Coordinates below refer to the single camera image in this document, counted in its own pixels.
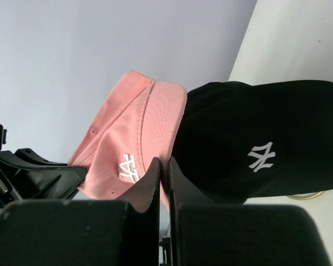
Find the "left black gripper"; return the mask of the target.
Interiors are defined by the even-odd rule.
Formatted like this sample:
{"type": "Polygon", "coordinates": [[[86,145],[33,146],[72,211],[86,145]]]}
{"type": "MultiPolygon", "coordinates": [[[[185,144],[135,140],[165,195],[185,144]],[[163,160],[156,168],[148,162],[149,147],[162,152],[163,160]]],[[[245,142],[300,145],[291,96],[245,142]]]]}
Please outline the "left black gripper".
{"type": "Polygon", "coordinates": [[[12,155],[32,163],[32,170],[19,170],[11,162],[0,160],[0,214],[13,201],[33,199],[72,199],[78,187],[85,181],[85,167],[48,161],[32,149],[18,149],[15,153],[2,151],[6,144],[7,129],[0,124],[0,155],[12,155]]]}

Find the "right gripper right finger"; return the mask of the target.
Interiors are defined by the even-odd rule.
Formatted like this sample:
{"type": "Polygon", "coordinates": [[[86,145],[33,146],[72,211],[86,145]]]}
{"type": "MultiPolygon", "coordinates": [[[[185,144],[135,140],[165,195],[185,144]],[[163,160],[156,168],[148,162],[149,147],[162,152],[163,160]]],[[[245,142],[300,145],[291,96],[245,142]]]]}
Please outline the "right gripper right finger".
{"type": "Polygon", "coordinates": [[[169,161],[171,265],[329,265],[317,226],[293,205],[219,204],[169,161]]]}

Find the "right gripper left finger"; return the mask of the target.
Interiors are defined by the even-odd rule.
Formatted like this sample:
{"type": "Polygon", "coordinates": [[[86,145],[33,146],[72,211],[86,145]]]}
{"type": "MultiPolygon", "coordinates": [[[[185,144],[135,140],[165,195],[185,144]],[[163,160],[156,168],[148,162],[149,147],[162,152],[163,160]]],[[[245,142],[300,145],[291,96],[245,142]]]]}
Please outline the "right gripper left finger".
{"type": "Polygon", "coordinates": [[[24,200],[0,214],[0,265],[158,265],[160,161],[115,200],[24,200]]]}

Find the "pink baseball cap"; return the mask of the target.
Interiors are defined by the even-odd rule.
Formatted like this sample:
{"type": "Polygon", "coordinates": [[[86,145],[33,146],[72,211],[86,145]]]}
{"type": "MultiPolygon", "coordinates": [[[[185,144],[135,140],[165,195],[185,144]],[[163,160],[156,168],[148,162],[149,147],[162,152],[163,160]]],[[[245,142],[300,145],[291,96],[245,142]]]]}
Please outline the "pink baseball cap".
{"type": "Polygon", "coordinates": [[[127,200],[144,212],[157,190],[148,168],[158,158],[167,173],[186,100],[179,84],[126,72],[69,159],[88,170],[79,191],[94,200],[127,200]]]}

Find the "gold wire hat stand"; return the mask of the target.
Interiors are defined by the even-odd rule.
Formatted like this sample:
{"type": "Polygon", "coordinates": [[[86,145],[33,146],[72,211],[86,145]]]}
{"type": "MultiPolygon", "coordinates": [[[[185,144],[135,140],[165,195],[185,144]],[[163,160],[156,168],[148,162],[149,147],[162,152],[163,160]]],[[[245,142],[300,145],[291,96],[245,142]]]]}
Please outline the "gold wire hat stand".
{"type": "Polygon", "coordinates": [[[321,196],[323,193],[324,193],[324,191],[308,193],[308,194],[300,194],[300,195],[290,195],[290,196],[287,196],[287,198],[290,198],[292,200],[297,200],[297,201],[306,201],[306,200],[311,200],[318,196],[321,196]]]}

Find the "black NY baseball cap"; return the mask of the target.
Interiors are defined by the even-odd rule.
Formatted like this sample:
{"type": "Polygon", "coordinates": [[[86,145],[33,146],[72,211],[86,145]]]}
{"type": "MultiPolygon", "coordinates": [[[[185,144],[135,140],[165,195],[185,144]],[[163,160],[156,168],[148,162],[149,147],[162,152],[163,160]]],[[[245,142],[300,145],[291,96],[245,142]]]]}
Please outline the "black NY baseball cap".
{"type": "Polygon", "coordinates": [[[188,93],[172,154],[215,202],[333,190],[333,83],[205,84],[188,93]]]}

